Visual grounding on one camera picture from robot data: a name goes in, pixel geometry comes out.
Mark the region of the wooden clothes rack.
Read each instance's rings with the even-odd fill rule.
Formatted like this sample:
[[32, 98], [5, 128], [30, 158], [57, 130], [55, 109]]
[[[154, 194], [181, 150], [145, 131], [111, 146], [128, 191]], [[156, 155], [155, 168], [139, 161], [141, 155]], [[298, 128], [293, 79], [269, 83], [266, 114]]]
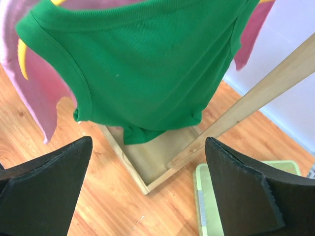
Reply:
[[209, 136], [219, 137], [315, 71], [311, 35], [205, 131], [197, 126], [171, 130], [139, 145], [124, 145], [123, 132], [100, 125], [110, 146], [144, 195], [197, 157]]

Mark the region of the pink shirt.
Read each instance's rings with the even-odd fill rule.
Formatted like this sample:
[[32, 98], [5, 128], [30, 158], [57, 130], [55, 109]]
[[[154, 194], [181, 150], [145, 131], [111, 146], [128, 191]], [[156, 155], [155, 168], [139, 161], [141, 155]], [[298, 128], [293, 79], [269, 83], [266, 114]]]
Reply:
[[[70, 9], [99, 9], [130, 5], [143, 0], [57, 0]], [[0, 1], [0, 63], [18, 92], [23, 103], [44, 134], [44, 144], [50, 142], [57, 127], [57, 104], [62, 97], [70, 97], [74, 106], [77, 100], [59, 73], [33, 50], [26, 50], [25, 66], [30, 81], [21, 72], [18, 61], [18, 35], [16, 23], [39, 0]], [[275, 0], [260, 0], [241, 37], [241, 49], [234, 57], [236, 70], [246, 66], [260, 30]]]

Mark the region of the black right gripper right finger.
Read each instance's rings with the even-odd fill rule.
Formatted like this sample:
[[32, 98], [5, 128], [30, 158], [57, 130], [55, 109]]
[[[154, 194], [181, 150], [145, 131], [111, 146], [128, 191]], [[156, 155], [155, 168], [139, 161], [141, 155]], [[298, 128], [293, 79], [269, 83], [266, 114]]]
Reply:
[[312, 236], [315, 182], [209, 137], [206, 160], [226, 236]]

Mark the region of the green sleeveless shirt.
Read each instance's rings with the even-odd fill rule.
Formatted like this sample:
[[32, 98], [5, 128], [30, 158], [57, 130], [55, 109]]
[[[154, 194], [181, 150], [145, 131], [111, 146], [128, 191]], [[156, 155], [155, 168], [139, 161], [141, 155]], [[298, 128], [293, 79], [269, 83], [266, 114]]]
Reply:
[[146, 0], [72, 10], [42, 0], [15, 29], [71, 88], [75, 121], [121, 127], [132, 145], [201, 122], [256, 6]]

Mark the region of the light green plastic basket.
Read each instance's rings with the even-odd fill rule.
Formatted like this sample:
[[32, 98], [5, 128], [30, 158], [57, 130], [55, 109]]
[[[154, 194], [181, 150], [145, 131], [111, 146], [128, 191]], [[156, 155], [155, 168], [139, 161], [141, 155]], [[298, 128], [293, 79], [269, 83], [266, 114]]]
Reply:
[[224, 235], [207, 164], [199, 164], [196, 167], [193, 172], [193, 185], [199, 235]]

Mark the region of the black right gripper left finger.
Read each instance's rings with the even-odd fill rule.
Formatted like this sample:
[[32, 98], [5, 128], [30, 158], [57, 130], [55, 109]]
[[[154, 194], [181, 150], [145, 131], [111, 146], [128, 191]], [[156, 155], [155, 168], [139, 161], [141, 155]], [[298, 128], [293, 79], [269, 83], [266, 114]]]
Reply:
[[84, 136], [58, 150], [0, 169], [0, 234], [65, 236], [93, 149]]

